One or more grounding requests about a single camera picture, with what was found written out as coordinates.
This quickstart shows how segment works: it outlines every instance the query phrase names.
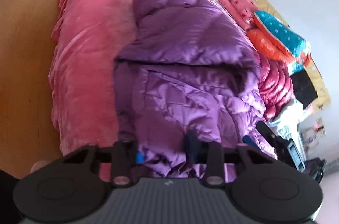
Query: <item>purple jacket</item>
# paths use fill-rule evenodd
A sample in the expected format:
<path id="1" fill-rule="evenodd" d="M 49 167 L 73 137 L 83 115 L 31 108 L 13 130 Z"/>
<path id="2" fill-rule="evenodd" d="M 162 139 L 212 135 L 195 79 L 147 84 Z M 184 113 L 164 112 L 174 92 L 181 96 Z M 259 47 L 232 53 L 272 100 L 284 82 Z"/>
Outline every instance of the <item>purple jacket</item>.
<path id="1" fill-rule="evenodd" d="M 133 0 L 133 11 L 136 40 L 116 58 L 116 109 L 120 138 L 139 141 L 151 175 L 203 175 L 186 162 L 188 130 L 224 147 L 248 134 L 273 156 L 255 130 L 265 111 L 259 56 L 240 28 L 207 0 Z"/>

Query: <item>brown floor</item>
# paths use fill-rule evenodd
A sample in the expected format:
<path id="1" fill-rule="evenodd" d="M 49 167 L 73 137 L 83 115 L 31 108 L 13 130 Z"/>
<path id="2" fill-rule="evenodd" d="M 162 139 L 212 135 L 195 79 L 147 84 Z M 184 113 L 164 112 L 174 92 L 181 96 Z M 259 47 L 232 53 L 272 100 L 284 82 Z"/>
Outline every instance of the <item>brown floor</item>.
<path id="1" fill-rule="evenodd" d="M 61 156 L 47 75 L 59 0 L 0 0 L 0 169 L 22 178 Z"/>

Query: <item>black circular disc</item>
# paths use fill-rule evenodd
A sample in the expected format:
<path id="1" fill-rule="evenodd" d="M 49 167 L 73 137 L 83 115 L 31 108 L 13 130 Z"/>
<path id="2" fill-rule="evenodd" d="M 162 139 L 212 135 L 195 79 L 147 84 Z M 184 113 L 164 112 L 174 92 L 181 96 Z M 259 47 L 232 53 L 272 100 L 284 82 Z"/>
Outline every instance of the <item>black circular disc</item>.
<path id="1" fill-rule="evenodd" d="M 245 215 L 273 223 L 303 223 L 323 199 L 311 177 L 281 164 L 254 165 L 233 182 L 231 195 Z"/>
<path id="2" fill-rule="evenodd" d="M 104 202 L 105 184 L 76 164 L 62 164 L 19 181 L 13 200 L 19 211 L 36 221 L 65 223 L 81 219 Z"/>

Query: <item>purple fabric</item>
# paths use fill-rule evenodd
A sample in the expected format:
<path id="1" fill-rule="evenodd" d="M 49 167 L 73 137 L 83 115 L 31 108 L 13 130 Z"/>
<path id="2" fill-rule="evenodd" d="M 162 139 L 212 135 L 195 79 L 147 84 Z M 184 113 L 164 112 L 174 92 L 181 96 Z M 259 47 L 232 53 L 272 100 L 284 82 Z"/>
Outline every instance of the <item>purple fabric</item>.
<path id="1" fill-rule="evenodd" d="M 264 104 L 257 83 L 259 56 L 240 29 L 207 0 L 133 0 L 138 33 L 116 58 L 120 139 L 137 139 L 153 176 L 201 177 L 186 163 L 183 137 L 235 147 L 255 130 Z M 226 181 L 235 179 L 225 166 Z"/>

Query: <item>gray ribbed surface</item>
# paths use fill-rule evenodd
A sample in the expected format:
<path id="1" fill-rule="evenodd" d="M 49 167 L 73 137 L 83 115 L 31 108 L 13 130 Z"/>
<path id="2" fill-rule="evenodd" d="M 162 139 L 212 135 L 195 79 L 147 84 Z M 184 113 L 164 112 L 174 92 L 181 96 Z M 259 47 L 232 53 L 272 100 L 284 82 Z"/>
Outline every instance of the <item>gray ribbed surface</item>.
<path id="1" fill-rule="evenodd" d="M 32 224 L 24 220 L 22 224 Z M 221 190 L 198 179 L 142 178 L 115 190 L 106 204 L 74 224 L 255 224 L 238 212 Z"/>

